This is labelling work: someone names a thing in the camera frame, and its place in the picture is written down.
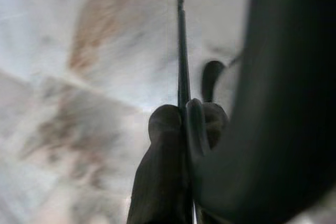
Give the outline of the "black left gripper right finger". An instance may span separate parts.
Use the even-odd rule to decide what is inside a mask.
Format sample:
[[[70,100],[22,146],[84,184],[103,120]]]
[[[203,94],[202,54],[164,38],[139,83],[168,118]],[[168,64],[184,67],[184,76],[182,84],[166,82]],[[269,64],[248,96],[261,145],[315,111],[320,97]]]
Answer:
[[[192,99],[186,104],[186,135],[188,163],[196,168],[219,142],[228,118],[216,103],[202,103]]]

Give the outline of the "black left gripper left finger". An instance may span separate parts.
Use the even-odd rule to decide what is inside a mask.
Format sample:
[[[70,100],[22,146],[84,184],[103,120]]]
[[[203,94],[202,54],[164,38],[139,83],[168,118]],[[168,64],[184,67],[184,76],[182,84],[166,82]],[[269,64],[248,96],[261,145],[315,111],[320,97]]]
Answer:
[[[192,223],[178,107],[158,107],[149,118],[148,132],[151,143],[136,170],[127,223]]]

